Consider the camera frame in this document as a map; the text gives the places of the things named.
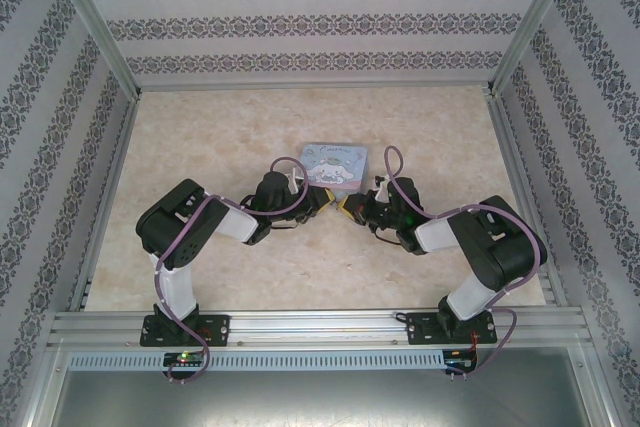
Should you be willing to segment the grey metal panel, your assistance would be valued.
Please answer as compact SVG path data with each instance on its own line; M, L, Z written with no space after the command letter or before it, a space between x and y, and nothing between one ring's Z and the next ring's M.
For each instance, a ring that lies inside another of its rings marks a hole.
M568 383L450 381L426 371L72 372L54 427L590 427Z

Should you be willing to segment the right aluminium side rail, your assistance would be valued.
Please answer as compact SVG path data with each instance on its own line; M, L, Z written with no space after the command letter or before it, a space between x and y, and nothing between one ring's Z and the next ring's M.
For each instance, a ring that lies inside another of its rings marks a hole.
M545 301L557 307L567 306L568 301L558 277L552 248L544 231L518 143L503 103L491 92L485 94L485 100L520 216L534 229L547 250L547 261L538 271Z

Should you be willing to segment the small circuit board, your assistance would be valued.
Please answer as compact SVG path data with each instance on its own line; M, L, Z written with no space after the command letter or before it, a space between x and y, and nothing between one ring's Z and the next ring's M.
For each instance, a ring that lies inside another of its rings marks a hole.
M445 350L444 364L448 372L455 375L469 374L477 366L477 352L475 350Z
M183 351L165 353L163 358L163 366L169 367L201 367L204 363L205 356L202 351Z

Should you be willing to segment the left aluminium frame post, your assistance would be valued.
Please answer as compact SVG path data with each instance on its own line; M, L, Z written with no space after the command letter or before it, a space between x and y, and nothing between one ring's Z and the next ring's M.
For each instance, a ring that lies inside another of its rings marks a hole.
M127 97L137 100L140 87L94 0L71 0L71 2Z

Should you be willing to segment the right aluminium frame post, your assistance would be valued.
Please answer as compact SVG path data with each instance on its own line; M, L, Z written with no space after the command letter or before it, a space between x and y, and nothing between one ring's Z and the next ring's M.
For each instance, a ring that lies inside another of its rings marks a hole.
M495 96L504 90L552 3L553 0L532 0L494 76L487 84L486 94Z

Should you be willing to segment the right small circuit board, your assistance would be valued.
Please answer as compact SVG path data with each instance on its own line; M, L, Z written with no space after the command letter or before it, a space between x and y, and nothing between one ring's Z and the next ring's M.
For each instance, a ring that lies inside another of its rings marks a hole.
M477 352L475 350L445 350L444 364L448 372L455 375L469 374L477 366Z

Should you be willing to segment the left aluminium side rail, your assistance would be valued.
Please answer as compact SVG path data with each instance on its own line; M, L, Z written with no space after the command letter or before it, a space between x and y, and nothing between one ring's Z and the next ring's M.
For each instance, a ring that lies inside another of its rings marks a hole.
M124 166L127 149L129 147L134 128L141 92L136 93L127 105L126 112L121 119L120 127L115 139L108 169L101 186L101 195L98 199L96 210L90 224L89 236L83 247L78 271L74 277L70 297L68 298L66 311L76 312L82 310L85 305L85 292L90 288L93 275L99 260L100 251L109 217L115 200L119 179Z

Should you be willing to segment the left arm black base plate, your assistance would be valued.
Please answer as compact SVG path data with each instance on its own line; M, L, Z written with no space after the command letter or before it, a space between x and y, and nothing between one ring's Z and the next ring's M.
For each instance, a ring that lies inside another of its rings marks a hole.
M225 347L230 330L227 315L200 314L185 319L187 327L209 347ZM195 347L202 344L173 320L164 315L148 315L144 318L139 344L142 347Z

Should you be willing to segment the aluminium mounting rail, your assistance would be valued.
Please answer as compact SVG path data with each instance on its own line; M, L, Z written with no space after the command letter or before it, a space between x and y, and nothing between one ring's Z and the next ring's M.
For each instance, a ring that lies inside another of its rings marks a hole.
M578 307L516 307L508 347L573 347L593 342ZM406 327L392 310L230 311L227 349L409 349ZM55 315L48 351L133 351L144 312L61 312Z

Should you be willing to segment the cartoon bunny tin box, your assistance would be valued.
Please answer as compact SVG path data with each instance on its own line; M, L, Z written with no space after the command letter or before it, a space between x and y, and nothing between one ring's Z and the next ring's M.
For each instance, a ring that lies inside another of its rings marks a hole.
M302 148L300 162L312 186L358 193L368 171L368 149L355 144L310 143Z

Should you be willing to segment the aluminium frame post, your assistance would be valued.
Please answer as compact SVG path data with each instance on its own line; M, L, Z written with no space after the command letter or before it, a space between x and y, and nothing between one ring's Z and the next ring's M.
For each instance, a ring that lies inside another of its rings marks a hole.
M487 84L486 94L495 96L504 90L552 3L553 0L532 0L494 76Z
M137 100L140 87L94 0L71 0L71 2L127 97Z

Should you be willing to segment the aluminium side rail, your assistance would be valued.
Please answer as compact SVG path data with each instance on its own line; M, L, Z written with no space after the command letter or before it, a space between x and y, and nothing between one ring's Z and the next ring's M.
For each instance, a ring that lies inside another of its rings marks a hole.
M115 200L119 179L124 166L127 149L129 147L134 128L141 92L136 93L127 105L126 112L121 119L120 127L115 139L108 169L101 186L101 195L98 199L96 210L90 224L89 236L83 247L78 271L74 277L70 297L68 298L66 311L76 312L82 310L85 305L85 292L90 288L93 275L99 260L100 251L109 217Z
M503 103L491 92L485 94L485 100L520 216L534 229L547 250L547 261L538 271L545 301L557 307L567 306L568 301L558 277L552 248L544 231L518 143Z

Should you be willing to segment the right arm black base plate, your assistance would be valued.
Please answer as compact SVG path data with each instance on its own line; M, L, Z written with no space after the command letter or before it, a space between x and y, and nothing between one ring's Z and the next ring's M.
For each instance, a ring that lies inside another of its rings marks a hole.
M496 344L497 333L491 313L459 321L453 318L453 329L447 330L435 312L409 312L404 315L410 345Z

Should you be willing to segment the left small circuit board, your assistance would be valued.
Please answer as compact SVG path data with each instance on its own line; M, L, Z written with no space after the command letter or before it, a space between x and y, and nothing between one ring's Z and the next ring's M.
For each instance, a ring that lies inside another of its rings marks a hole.
M163 358L163 366L169 367L201 367L204 363L205 356L202 351L183 351L165 353Z

